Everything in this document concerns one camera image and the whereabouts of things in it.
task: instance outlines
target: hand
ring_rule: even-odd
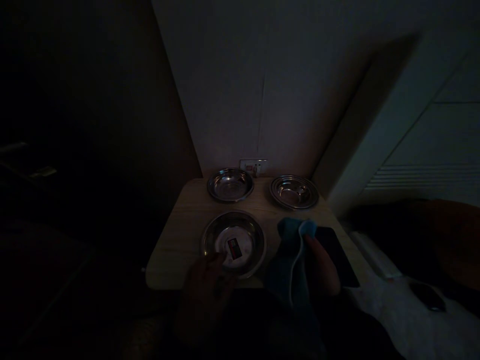
[[[218,288],[226,254],[202,256],[185,278],[180,305],[173,323],[173,334],[185,344],[196,347],[214,330],[237,282],[236,277]]]
[[[338,295],[341,290],[340,278],[329,254],[316,238],[307,234],[303,238],[311,250],[307,253],[305,264],[311,296],[318,299]]]

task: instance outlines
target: wall socket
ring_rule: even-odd
[[[260,176],[261,174],[264,174],[267,171],[267,165],[269,161],[266,159],[261,159],[261,160],[240,160],[240,169],[246,171],[247,173],[253,175],[253,176]]]

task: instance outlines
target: blue cloth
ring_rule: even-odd
[[[266,269],[263,285],[299,323],[313,348],[324,353],[320,326],[310,304],[309,287],[305,273],[305,253],[308,251],[303,237],[315,237],[317,224],[312,220],[286,217],[277,225],[281,237],[275,257]]]

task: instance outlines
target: metal bowl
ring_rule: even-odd
[[[222,202],[244,200],[254,190],[252,176],[239,168],[226,168],[213,174],[206,188],[212,197]]]
[[[200,254],[226,252],[223,271],[246,279],[264,261],[267,241],[254,217],[245,211],[230,211],[214,218],[200,239]]]
[[[290,210],[307,210],[319,201],[315,185],[295,175],[282,175],[274,179],[270,184],[270,194],[277,203]]]

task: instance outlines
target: label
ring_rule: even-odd
[[[236,238],[227,241],[228,248],[230,249],[231,258],[233,260],[238,259],[242,256],[242,252],[240,251],[240,246]]]

